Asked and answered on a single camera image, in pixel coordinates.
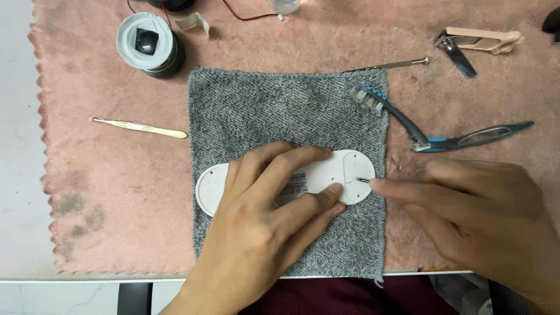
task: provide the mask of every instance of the toothbrush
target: toothbrush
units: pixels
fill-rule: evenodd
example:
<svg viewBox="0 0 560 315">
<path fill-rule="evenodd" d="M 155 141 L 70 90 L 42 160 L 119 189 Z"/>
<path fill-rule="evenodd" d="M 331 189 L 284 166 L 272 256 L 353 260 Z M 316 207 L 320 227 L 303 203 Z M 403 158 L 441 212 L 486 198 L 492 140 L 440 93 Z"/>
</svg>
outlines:
<svg viewBox="0 0 560 315">
<path fill-rule="evenodd" d="M 358 88 L 352 89 L 350 94 L 358 103 L 362 104 L 362 107 L 371 108 L 378 117 L 381 116 L 383 109 L 393 114 L 407 130 L 408 136 L 414 142 L 411 149 L 415 152 L 440 152 L 462 149 L 468 146 L 484 145 L 512 136 L 535 124 L 532 121 L 528 121 L 518 124 L 493 126 L 456 138 L 426 137 L 420 128 L 397 109 L 387 96 L 378 89 L 363 84 Z"/>
<path fill-rule="evenodd" d="M 184 133 L 183 131 L 161 129 L 161 128 L 148 126 L 148 125 L 145 125 L 145 124 L 132 123 L 132 122 L 106 121 L 105 119 L 95 118 L 95 117 L 90 117 L 90 122 L 107 123 L 107 124 L 112 124 L 113 126 L 124 128 L 124 129 L 132 129 L 132 130 L 159 133 L 160 135 L 166 135 L 166 136 L 171 136 L 171 137 L 175 137 L 175 138 L 187 138 L 189 136 L 188 134 Z"/>
</svg>

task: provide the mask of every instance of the hand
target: hand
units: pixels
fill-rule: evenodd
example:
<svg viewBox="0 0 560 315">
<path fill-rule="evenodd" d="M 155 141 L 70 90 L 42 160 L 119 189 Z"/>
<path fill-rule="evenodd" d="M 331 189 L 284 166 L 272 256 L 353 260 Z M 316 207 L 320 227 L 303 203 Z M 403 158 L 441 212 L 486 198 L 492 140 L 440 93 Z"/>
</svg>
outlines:
<svg viewBox="0 0 560 315">
<path fill-rule="evenodd" d="M 422 183 L 375 179 L 446 260 L 560 312 L 560 239 L 539 187 L 515 164 L 436 159 Z"/>
<path fill-rule="evenodd" d="M 276 205 L 293 172 L 331 154 L 279 141 L 231 161 L 198 262 L 162 314 L 235 314 L 266 293 L 345 209 L 339 183 Z"/>
</svg>

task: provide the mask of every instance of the pink fluffy rug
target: pink fluffy rug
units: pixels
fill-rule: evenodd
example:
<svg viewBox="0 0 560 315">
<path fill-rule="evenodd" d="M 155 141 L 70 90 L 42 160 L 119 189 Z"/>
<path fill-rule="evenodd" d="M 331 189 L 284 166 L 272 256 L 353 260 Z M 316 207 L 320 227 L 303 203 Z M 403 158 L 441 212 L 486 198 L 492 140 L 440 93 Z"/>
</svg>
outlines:
<svg viewBox="0 0 560 315">
<path fill-rule="evenodd" d="M 234 1 L 240 16 L 270 13 L 266 0 Z M 136 11 L 164 17 L 145 2 Z M 115 47 L 131 14 L 125 0 L 35 0 L 30 40 L 40 58 L 50 229 L 61 271 L 187 273 L 191 244 L 189 140 L 90 123 L 96 116 L 188 132 L 187 77 L 196 65 L 261 72 L 337 72 L 430 56 L 429 66 L 388 70 L 389 96 L 429 136 L 458 136 L 534 120 L 530 130 L 490 145 L 439 154 L 520 163 L 542 186 L 560 223 L 560 46 L 540 31 L 558 3 L 544 0 L 302 0 L 293 15 L 242 22 L 221 0 L 198 0 L 211 25 L 178 31 L 187 62 L 157 80 L 128 66 Z M 466 51 L 479 75 L 466 79 L 432 44 L 446 26 L 521 31 L 510 54 Z M 431 154 L 409 150 L 390 120 L 389 177 L 414 178 Z M 385 270 L 446 268 L 423 231 L 388 202 Z"/>
</svg>

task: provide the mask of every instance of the left hand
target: left hand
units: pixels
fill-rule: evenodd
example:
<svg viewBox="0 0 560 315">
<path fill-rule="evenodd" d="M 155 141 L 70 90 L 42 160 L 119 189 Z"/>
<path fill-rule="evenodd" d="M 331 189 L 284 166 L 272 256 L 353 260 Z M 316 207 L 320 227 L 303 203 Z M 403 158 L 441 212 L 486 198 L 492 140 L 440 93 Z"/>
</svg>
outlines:
<svg viewBox="0 0 560 315">
<path fill-rule="evenodd" d="M 339 183 L 276 204 L 293 172 L 331 154 L 278 141 L 231 161 L 198 262 L 161 314 L 235 314 L 266 293 L 345 209 Z"/>
</svg>

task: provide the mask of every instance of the finger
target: finger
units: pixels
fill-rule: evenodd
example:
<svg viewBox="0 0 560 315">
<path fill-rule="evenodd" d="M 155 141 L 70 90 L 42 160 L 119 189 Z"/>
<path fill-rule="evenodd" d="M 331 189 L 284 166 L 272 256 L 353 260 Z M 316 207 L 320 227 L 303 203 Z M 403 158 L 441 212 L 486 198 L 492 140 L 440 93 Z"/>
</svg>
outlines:
<svg viewBox="0 0 560 315">
<path fill-rule="evenodd" d="M 309 145 L 276 156 L 252 187 L 255 196 L 264 196 L 270 202 L 275 200 L 295 171 L 331 155 L 327 147 Z"/>
<path fill-rule="evenodd" d="M 286 141 L 276 141 L 250 150 L 243 157 L 241 168 L 234 183 L 234 190 L 243 193 L 259 178 L 266 163 L 278 155 L 295 149 L 296 146 Z"/>
<path fill-rule="evenodd" d="M 417 205 L 456 224 L 472 221 L 482 207 L 477 197 L 436 184 L 375 178 L 370 187 L 384 197 Z"/>
<path fill-rule="evenodd" d="M 226 183 L 223 186 L 224 194 L 228 193 L 234 186 L 235 179 L 237 178 L 237 174 L 239 173 L 239 169 L 241 168 L 242 161 L 243 157 L 240 157 L 238 159 L 231 160 L 227 164 Z"/>
<path fill-rule="evenodd" d="M 270 215 L 273 229 L 281 239 L 287 239 L 297 232 L 316 214 L 333 207 L 342 195 L 339 183 L 331 184 L 320 193 L 306 193 L 298 199 L 276 209 Z"/>
<path fill-rule="evenodd" d="M 330 222 L 345 209 L 346 206 L 343 203 L 337 202 L 329 210 L 312 217 L 311 220 L 306 222 L 301 229 L 292 235 L 287 243 L 284 267 L 288 269 L 300 259 L 305 249 L 325 233 Z"/>
<path fill-rule="evenodd" d="M 511 186 L 512 181 L 526 177 L 525 170 L 518 165 L 483 161 L 434 159 L 424 170 L 427 179 L 479 197 L 503 196 L 504 188 Z"/>
<path fill-rule="evenodd" d="M 422 207 L 407 204 L 404 207 L 408 214 L 432 239 L 437 253 L 445 260 L 451 262 L 464 262 L 467 241 L 463 239 L 457 227 L 444 218 Z"/>
</svg>

